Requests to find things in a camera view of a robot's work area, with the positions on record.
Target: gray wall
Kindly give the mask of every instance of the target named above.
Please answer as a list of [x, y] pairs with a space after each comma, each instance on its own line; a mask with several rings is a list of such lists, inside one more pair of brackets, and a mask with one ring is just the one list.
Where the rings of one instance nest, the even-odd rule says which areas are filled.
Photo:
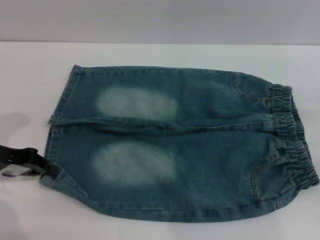
[[320, 0], [0, 0], [0, 41], [320, 44]]

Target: seam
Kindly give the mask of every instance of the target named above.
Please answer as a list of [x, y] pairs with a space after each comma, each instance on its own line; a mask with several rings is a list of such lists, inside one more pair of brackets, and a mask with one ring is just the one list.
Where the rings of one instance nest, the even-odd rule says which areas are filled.
[[279, 205], [278, 205], [277, 199], [274, 199], [273, 202], [274, 202], [274, 204], [275, 204], [276, 209], [279, 210], [280, 207], [279, 207]]
[[273, 86], [270, 88], [270, 112], [273, 117], [273, 132], [275, 136], [278, 136], [277, 133], [277, 123], [276, 123], [276, 116], [275, 116], [275, 106], [274, 106], [274, 101], [273, 101], [273, 96], [274, 96], [274, 91], [273, 91]]
[[66, 100], [65, 100], [65, 102], [64, 102], [64, 104], [63, 104], [63, 107], [62, 107], [62, 109], [61, 109], [61, 113], [60, 113], [59, 117], [61, 117], [61, 116], [63, 115], [63, 113], [64, 113], [64, 111], [65, 111], [65, 108], [66, 108], [66, 106], [67, 106], [67, 103], [68, 103], [68, 101], [69, 101], [69, 99], [70, 99], [70, 96], [72, 95], [72, 93], [73, 93], [73, 91], [74, 91], [74, 89], [75, 89], [75, 86], [77, 85], [78, 80], [80, 79], [80, 76], [82, 75], [82, 67], [81, 67], [80, 71], [77, 72], [77, 74], [78, 74], [78, 76], [77, 76], [76, 80], [74, 81], [74, 84], [72, 85], [72, 88], [71, 88], [71, 90], [70, 90], [70, 93], [68, 94], [68, 96], [67, 96], [67, 98], [66, 98]]
[[145, 125], [143, 123], [135, 123], [135, 122], [129, 121], [129, 120], [137, 119], [137, 118], [127, 117], [125, 119], [126, 120], [117, 120], [117, 119], [108, 119], [108, 118], [104, 118], [104, 117], [86, 117], [86, 118], [66, 119], [66, 118], [59, 117], [57, 120], [54, 120], [54, 122], [55, 122], [54, 124], [55, 125], [64, 125], [64, 124], [73, 124], [73, 123], [83, 124], [83, 123], [85, 123], [84, 121], [91, 121], [89, 123], [92, 124], [92, 123], [94, 123], [92, 121], [106, 121], [106, 122], [115, 122], [115, 123], [120, 123], [120, 124], [128, 124], [128, 125], [145, 127]]
[[[106, 121], [106, 122], [115, 122], [115, 123], [120, 123], [120, 124], [128, 124], [128, 125], [133, 125], [141, 128], [145, 127], [156, 127], [156, 126], [148, 126], [145, 124], [138, 124], [138, 123], [132, 123], [132, 122], [127, 122], [127, 121], [120, 121], [120, 120], [111, 120], [111, 119], [105, 119], [105, 118], [77, 118], [77, 119], [63, 119], [60, 118], [57, 120], [53, 125], [55, 126], [63, 126], [63, 125], [79, 125], [79, 124], [101, 124], [104, 125], [103, 122], [95, 122], [95, 121]], [[167, 125], [164, 125], [163, 128], [168, 129], [168, 131], [185, 131], [185, 130], [210, 130], [210, 129], [218, 129], [218, 128], [226, 128], [226, 127], [232, 127], [232, 126], [246, 126], [246, 125], [251, 125], [251, 124], [261, 124], [261, 123], [272, 123], [274, 122], [274, 119], [270, 120], [262, 120], [262, 121], [253, 121], [253, 122], [243, 122], [243, 123], [234, 123], [234, 124], [227, 124], [227, 125], [217, 125], [217, 126], [191, 126], [191, 127], [184, 127], [184, 128], [178, 128], [178, 127], [168, 127]]]
[[[68, 181], [65, 181], [63, 178], [59, 178], [60, 181], [67, 183], [68, 185], [70, 185], [73, 189], [75, 189], [76, 191], [78, 191], [79, 193], [84, 194], [82, 191], [78, 190], [76, 187], [74, 187], [72, 184], [70, 184]], [[281, 198], [283, 195], [285, 195], [287, 192], [291, 191], [292, 189], [296, 188], [297, 186], [293, 186], [291, 188], [289, 188], [288, 190], [286, 190], [285, 192], [283, 192], [282, 194], [280, 194], [277, 198], [274, 199], [268, 199], [268, 200], [263, 200], [260, 201], [258, 204], [261, 203], [265, 203], [265, 202], [269, 202], [269, 201], [274, 201], [275, 199], [279, 199]], [[246, 204], [246, 205], [241, 205], [241, 206], [237, 206], [237, 207], [227, 207], [227, 208], [218, 208], [218, 209], [204, 209], [204, 210], [172, 210], [172, 209], [165, 209], [165, 208], [128, 208], [128, 207], [106, 207], [106, 206], [100, 206], [98, 202], [92, 200], [89, 196], [84, 195], [88, 200], [92, 201], [93, 203], [97, 204], [100, 208], [103, 209], [116, 209], [116, 210], [140, 210], [140, 211], [167, 211], [167, 212], [211, 212], [211, 211], [230, 211], [233, 209], [241, 209], [241, 208], [245, 208], [245, 207], [249, 207], [249, 206], [254, 206], [257, 205], [257, 203], [253, 203], [253, 204]]]
[[[55, 152], [54, 163], [58, 163], [58, 155], [59, 155], [59, 152], [60, 152], [61, 139], [62, 139], [62, 136], [63, 136], [63, 132], [62, 132], [61, 127], [58, 127], [58, 129], [59, 129], [59, 135], [58, 135], [58, 136], [59, 136], [59, 143], [58, 143], [58, 147], [57, 147], [56, 152]], [[56, 177], [56, 178], [50, 183], [49, 187], [52, 188], [52, 187], [56, 184], [57, 180], [58, 180], [58, 177]]]
[[51, 149], [51, 147], [52, 147], [52, 138], [53, 138], [53, 126], [50, 126], [50, 129], [49, 129], [49, 134], [48, 134], [48, 139], [47, 139], [47, 141], [48, 141], [48, 144], [47, 144], [47, 146], [45, 147], [45, 155], [44, 155], [44, 157], [45, 158], [47, 158], [47, 159], [49, 159], [49, 152], [50, 152], [50, 149]]
[[[89, 73], [112, 73], [112, 72], [139, 72], [139, 71], [145, 71], [145, 72], [152, 72], [152, 71], [168, 71], [168, 72], [178, 72], [178, 71], [195, 71], [195, 72], [210, 72], [210, 73], [234, 73], [233, 71], [225, 71], [225, 70], [214, 70], [214, 69], [202, 69], [202, 68], [190, 68], [190, 67], [182, 67], [182, 68], [175, 68], [175, 67], [166, 67], [166, 66], [160, 66], [156, 67], [154, 69], [152, 66], [149, 68], [133, 68], [133, 69], [91, 69], [91, 67], [81, 67], [81, 70], [84, 69], [85, 71]], [[106, 67], [98, 67], [98, 68], [126, 68], [126, 66], [106, 66]]]
[[267, 124], [267, 123], [272, 123], [273, 121], [255, 121], [255, 122], [244, 122], [244, 123], [235, 123], [235, 124], [228, 124], [228, 125], [219, 125], [219, 126], [193, 126], [193, 127], [187, 127], [187, 128], [166, 128], [166, 131], [168, 133], [172, 133], [172, 132], [177, 132], [177, 133], [181, 133], [181, 132], [185, 132], [185, 131], [189, 131], [189, 132], [193, 132], [193, 131], [219, 131], [228, 127], [237, 127], [237, 126], [248, 126], [248, 125], [254, 125], [254, 124]]
[[84, 191], [84, 190], [82, 190], [81, 188], [75, 186], [72, 182], [70, 182], [70, 181], [67, 180], [67, 179], [64, 179], [64, 181], [65, 181], [66, 183], [68, 183], [70, 186], [72, 186], [74, 189], [76, 189], [78, 192], [80, 192], [80, 193], [82, 193], [83, 195], [85, 195], [88, 199], [90, 199], [90, 198], [89, 198], [89, 195], [88, 195], [88, 193], [87, 193], [86, 191]]
[[282, 202], [281, 198], [277, 198], [280, 208], [282, 209], [284, 207], [284, 203]]
[[252, 174], [251, 174], [251, 187], [252, 187], [252, 193], [253, 193], [253, 196], [255, 197], [255, 199], [258, 201], [258, 203], [261, 202], [261, 197], [260, 197], [260, 193], [259, 193], [259, 190], [258, 190], [258, 185], [257, 185], [257, 177], [258, 177], [258, 174], [260, 173], [260, 171], [265, 167], [267, 166], [269, 163], [275, 161], [275, 160], [278, 160], [278, 159], [281, 159], [283, 156], [282, 154], [280, 156], [277, 156], [275, 158], [272, 158], [272, 159], [269, 159], [268, 161], [262, 163], [262, 164], [259, 164], [257, 165], [254, 170], [252, 171]]

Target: front pocket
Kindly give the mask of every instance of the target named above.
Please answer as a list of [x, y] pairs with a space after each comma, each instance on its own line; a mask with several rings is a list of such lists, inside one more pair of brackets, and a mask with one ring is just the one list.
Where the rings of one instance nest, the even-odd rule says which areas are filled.
[[269, 155], [251, 173], [252, 193], [256, 201], [278, 198], [295, 185], [287, 159], [280, 153]]
[[261, 101], [270, 98], [272, 83], [253, 75], [234, 72], [233, 88], [237, 93], [251, 100]]

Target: white table surface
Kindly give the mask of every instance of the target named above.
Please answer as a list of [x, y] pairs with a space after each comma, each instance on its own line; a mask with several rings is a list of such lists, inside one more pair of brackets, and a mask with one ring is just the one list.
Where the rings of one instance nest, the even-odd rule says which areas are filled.
[[[239, 71], [293, 87], [320, 173], [320, 46], [0, 42], [0, 145], [43, 155], [53, 113], [74, 64]], [[0, 177], [0, 240], [320, 239], [320, 186], [257, 218], [169, 223], [99, 214], [33, 177]]]

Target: jeans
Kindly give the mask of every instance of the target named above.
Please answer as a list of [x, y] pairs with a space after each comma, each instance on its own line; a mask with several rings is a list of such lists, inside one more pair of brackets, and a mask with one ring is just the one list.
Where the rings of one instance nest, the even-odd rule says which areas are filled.
[[241, 72], [75, 65], [41, 183], [102, 214], [253, 218], [319, 184], [289, 86]]

